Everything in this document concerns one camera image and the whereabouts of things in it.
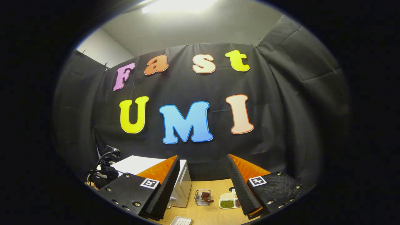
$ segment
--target white tray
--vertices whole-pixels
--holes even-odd
[[[170,225],[190,225],[192,220],[186,217],[175,217]]]
[[[235,208],[241,207],[241,206],[236,206],[237,198],[235,198],[235,193],[236,193],[235,189],[232,189],[232,192],[224,193],[224,194],[220,195],[220,201],[218,202],[218,206],[221,209],[235,209]],[[233,207],[231,207],[231,208],[222,208],[221,207],[221,201],[233,201]]]

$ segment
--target white box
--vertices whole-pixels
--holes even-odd
[[[118,171],[119,176],[123,173],[131,173],[136,175],[164,160],[165,159],[156,159],[132,155],[111,166]],[[178,178],[175,182],[174,190],[172,191],[170,197],[170,205],[176,207],[186,207],[186,205],[188,204],[192,180],[190,179],[188,162],[185,159],[181,159],[179,160],[179,163],[180,170]]]

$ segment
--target black curtain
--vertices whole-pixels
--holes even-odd
[[[249,71],[231,67],[225,53],[232,50],[247,55],[243,63],[250,65]],[[168,57],[168,69],[146,76],[147,62],[161,54]],[[196,74],[192,58],[197,54],[212,55],[216,71]],[[314,185],[320,178],[323,152],[340,148],[347,134],[349,97],[338,63],[309,31],[285,16],[255,48],[243,44],[182,45],[136,57],[107,72],[79,53],[70,62],[56,92],[61,96],[64,91],[65,99],[57,97],[56,101],[65,103],[57,103],[63,109],[55,111],[55,122],[61,123],[60,152],[80,176],[94,164],[97,143],[100,153],[105,145],[119,148],[122,159],[130,155],[179,155],[188,160],[195,181],[228,178],[224,157],[231,153],[271,172],[287,170],[303,183]],[[132,62],[135,68],[124,88],[113,91],[117,69]],[[80,71],[73,72],[75,67]],[[76,75],[84,70],[88,75]],[[255,126],[249,133],[230,132],[232,111],[225,98],[234,94],[249,97],[248,116]],[[128,134],[120,126],[119,103],[127,99],[134,102],[140,96],[150,98],[145,127],[138,134]],[[207,117],[213,140],[164,144],[164,119],[159,108],[174,104],[186,117],[196,101],[210,104]],[[130,118],[137,118],[135,103],[130,107]]]
[[[54,145],[80,179],[98,160],[92,114],[105,70],[105,66],[74,50],[54,94]]]

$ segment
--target blue letter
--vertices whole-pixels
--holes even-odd
[[[186,119],[183,118],[174,105],[164,105],[160,108],[160,113],[164,116],[166,144],[178,143],[178,138],[174,135],[174,129],[182,141],[186,142],[189,138],[190,130],[193,127],[193,136],[190,138],[194,142],[210,141],[212,134],[208,131],[207,109],[210,107],[208,102],[195,102],[190,106]]]

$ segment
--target pink letter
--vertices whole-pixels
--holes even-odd
[[[246,101],[248,97],[244,94],[236,94],[225,99],[230,104],[233,114],[232,134],[239,135],[252,131],[254,125],[249,122],[247,115]]]
[[[114,86],[113,90],[119,90],[125,86],[122,79],[124,79],[124,81],[126,81],[129,77],[129,71],[133,70],[133,68],[135,68],[135,64],[131,63],[131,64],[129,64],[127,66],[123,66],[117,70],[118,74],[117,74],[117,79],[115,80],[115,86]]]

